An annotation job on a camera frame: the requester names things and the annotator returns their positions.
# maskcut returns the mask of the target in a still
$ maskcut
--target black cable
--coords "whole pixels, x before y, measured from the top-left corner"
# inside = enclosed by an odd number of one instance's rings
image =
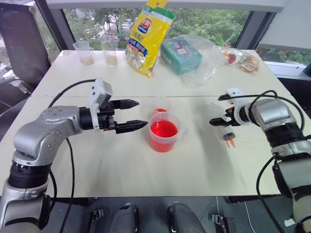
[[[72,186],[71,186],[71,196],[70,196],[70,200],[69,200],[69,205],[68,205],[68,208],[67,208],[67,211],[66,211],[64,220],[63,220],[63,224],[62,224],[62,227],[61,227],[59,233],[62,233],[62,232],[63,232],[63,230],[64,230],[64,228],[65,228],[65,225],[66,225],[66,222],[67,222],[67,219],[68,219],[69,212],[70,212],[71,205],[72,205],[72,201],[73,201],[74,185],[75,185],[75,175],[74,175],[75,171],[74,171],[74,162],[73,162],[73,151],[72,151],[72,146],[71,146],[71,143],[70,143],[70,141],[69,141],[68,138],[66,138],[66,141],[67,141],[68,146],[69,146],[69,149],[70,149],[71,167],[72,167]]]
[[[238,98],[250,98],[250,97],[258,97],[258,96],[261,96],[261,95],[243,95],[243,96],[233,96],[233,97],[228,97],[228,98],[223,98],[222,100],[231,100],[231,99],[238,99]],[[281,100],[284,100],[288,103],[290,103],[292,106],[294,106],[297,111],[299,112],[300,114],[300,117],[301,117],[301,126],[300,126],[300,129],[301,131],[303,131],[303,129],[305,128],[305,117],[303,116],[303,113],[301,111],[301,109],[298,107],[297,104],[295,104],[294,102],[292,102],[291,100],[287,99],[287,98],[284,98],[282,96],[271,96],[271,95],[263,95],[261,97],[270,97],[270,98],[279,98]]]
[[[49,172],[51,179],[52,179],[52,183],[53,183],[53,188],[54,188],[54,196],[53,196],[53,202],[52,205],[50,206],[50,213],[52,212],[54,206],[55,206],[55,202],[56,202],[56,197],[57,197],[57,185],[56,185],[56,180],[54,177],[54,174],[52,172],[52,170],[50,170]]]
[[[83,81],[79,81],[79,82],[76,82],[68,87],[66,87],[64,90],[62,90],[62,92],[60,92],[53,100],[52,102],[49,104],[49,108],[52,107],[55,102],[66,92],[68,91],[69,89],[73,88],[74,86],[77,86],[79,84],[82,84],[82,83],[90,83],[90,82],[94,82],[95,79],[87,79],[87,80],[83,80]]]
[[[268,167],[268,165],[274,160],[274,157],[271,157],[268,162],[263,166],[263,168],[261,169],[258,177],[257,177],[257,181],[256,181],[256,191],[257,191],[257,194],[258,194],[258,198],[261,200],[265,210],[268,212],[268,215],[270,216],[271,220],[273,221],[274,225],[276,226],[276,228],[278,229],[279,232],[281,233],[285,233],[284,230],[282,229],[282,227],[280,226],[280,224],[278,223],[278,221],[276,220],[276,218],[273,216],[271,210],[269,209],[266,201],[264,200],[263,196],[261,195],[260,193],[260,190],[259,190],[259,183],[260,183],[260,179],[261,179],[261,176],[263,174],[263,172],[265,171],[265,169]]]
[[[49,104],[49,108],[52,107],[52,106],[55,104],[55,102],[56,102],[66,91],[68,91],[69,89],[71,89],[71,88],[73,88],[73,87],[75,87],[75,86],[77,86],[77,85],[79,85],[79,84],[82,84],[82,83],[90,83],[90,82],[94,82],[94,81],[95,81],[95,79],[87,79],[87,80],[83,80],[83,81],[76,82],[76,83],[74,83],[74,84],[72,84],[72,85],[66,87],[66,88],[65,88],[64,90],[62,90],[59,94],[57,94],[57,96],[52,100],[52,102]],[[66,141],[67,141],[67,144],[68,144],[69,148],[71,148],[71,144],[70,144],[70,141],[69,141],[68,138],[66,139]],[[53,182],[53,187],[54,187],[54,197],[53,197],[53,201],[52,201],[52,204],[51,204],[51,211],[52,211],[53,207],[55,206],[56,197],[57,197],[57,184],[56,184],[55,177],[52,176],[51,174],[53,175],[52,171],[50,172],[50,176],[51,176],[51,179],[52,179],[52,182]]]
[[[263,93],[261,93],[258,97],[256,97],[254,99],[254,101],[250,104],[249,108],[248,108],[248,115],[249,115],[249,118],[250,120],[257,126],[259,126],[259,124],[255,121],[254,119],[254,116],[253,116],[253,113],[252,113],[252,108],[254,106],[254,104],[256,103],[257,100],[259,100],[262,96],[264,96],[265,94],[269,93],[269,92],[272,92],[274,94],[275,97],[277,97],[277,93],[276,91],[274,90],[268,90],[268,91],[265,91]]]

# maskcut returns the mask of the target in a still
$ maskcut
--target floor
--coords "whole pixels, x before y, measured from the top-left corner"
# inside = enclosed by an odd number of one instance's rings
[[[135,204],[140,213],[140,233],[168,233],[166,209],[174,201],[188,205],[200,219],[206,233],[218,233],[211,222],[212,214],[234,217],[238,233],[252,233],[244,202],[228,204],[224,197],[133,197],[133,198],[98,198],[92,199],[89,207],[73,206],[67,221],[65,233],[86,233],[90,213],[97,209],[104,210],[104,217],[91,224],[90,233],[108,233],[114,214],[125,203]],[[287,233],[294,232],[294,225],[284,226],[284,220],[292,217],[292,201],[283,196],[266,199],[273,214]],[[250,221],[256,233],[277,233],[259,200],[247,201]],[[60,229],[67,204],[57,202],[50,221],[43,233],[54,233]]]

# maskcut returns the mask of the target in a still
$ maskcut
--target white table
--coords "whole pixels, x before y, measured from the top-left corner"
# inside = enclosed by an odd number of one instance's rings
[[[0,143],[1,171],[0,187],[9,174],[9,169],[14,151],[13,137],[16,131],[24,124],[36,119],[53,99],[56,92],[65,86],[72,84],[84,77],[63,77],[60,83],[58,77],[52,82],[51,72],[58,70],[69,74],[73,72],[72,66],[66,66],[64,57],[59,57],[53,64],[48,74],[36,89],[34,95],[29,98],[24,108],[17,116],[15,122]],[[158,153],[154,151],[148,142],[148,128],[139,131],[116,135],[114,131],[96,133],[86,131],[83,134],[70,137],[76,166],[75,197],[124,197],[124,196],[209,196],[209,195],[255,195],[256,178],[262,166],[271,157],[270,147],[261,129],[255,125],[234,127],[236,148],[227,148],[225,143],[218,138],[217,128],[209,125],[209,120],[215,117],[213,111],[208,110],[211,104],[217,104],[223,109],[230,107],[226,102],[217,101],[216,96],[222,94],[226,88],[232,86],[241,87],[247,94],[260,93],[266,89],[274,89],[279,95],[294,100],[289,92],[282,86],[277,78],[271,74],[263,63],[260,64],[258,76],[244,76],[244,73],[231,69],[231,77],[213,77],[211,86],[191,89],[183,87],[177,77],[171,76],[163,79],[154,75],[151,79],[141,76],[124,77],[124,82],[116,82],[118,77],[110,77],[107,81],[113,84],[116,96],[124,96],[140,102],[139,106],[129,110],[117,110],[115,120],[119,123],[127,120],[147,120],[150,105],[155,98],[156,90],[148,87],[157,80],[166,82],[163,92],[169,95],[181,95],[169,97],[174,107],[174,112],[188,128],[188,134],[178,142],[172,151]],[[175,83],[174,88],[167,88]],[[203,94],[203,90],[212,93],[213,96],[187,96],[195,95],[196,90]],[[49,97],[40,96],[47,92]],[[85,84],[69,92],[56,104],[88,106],[88,86]],[[298,124],[300,118],[296,110],[290,106]],[[304,133],[311,134],[311,122],[305,115],[306,127]],[[71,190],[71,165],[69,149],[63,143],[54,160],[52,169],[58,185],[58,196],[69,197]],[[264,173],[260,185],[263,194],[279,193],[273,173],[269,167]],[[52,195],[52,183],[48,194]]]
[[[32,96],[55,97],[77,81],[98,77],[111,83],[115,97],[219,96],[231,87],[238,87],[245,94],[260,94],[272,87],[280,95],[289,93],[253,50],[248,52],[260,60],[258,75],[249,75],[232,67],[217,67],[207,84],[197,88],[184,85],[179,77],[159,62],[155,65],[153,76],[148,78],[127,63],[123,51],[117,52],[118,65],[109,67],[105,64],[102,51],[94,51],[95,63],[91,65],[81,64],[75,51],[62,51]],[[86,97],[91,86],[91,83],[77,86],[64,96]]]

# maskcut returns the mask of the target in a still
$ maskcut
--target black chair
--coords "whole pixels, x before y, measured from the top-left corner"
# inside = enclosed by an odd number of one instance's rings
[[[35,8],[0,3],[0,34],[3,37],[11,68],[31,92],[51,66],[45,43],[35,20]],[[15,106],[0,116],[1,134],[8,129],[29,95],[9,83],[0,85],[0,101]]]

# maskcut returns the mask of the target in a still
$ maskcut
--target snack bag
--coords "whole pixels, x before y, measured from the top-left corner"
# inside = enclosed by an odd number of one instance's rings
[[[135,21],[128,45],[126,59],[136,69],[151,76],[159,47],[174,20],[169,10],[163,9],[168,0],[149,0]]]

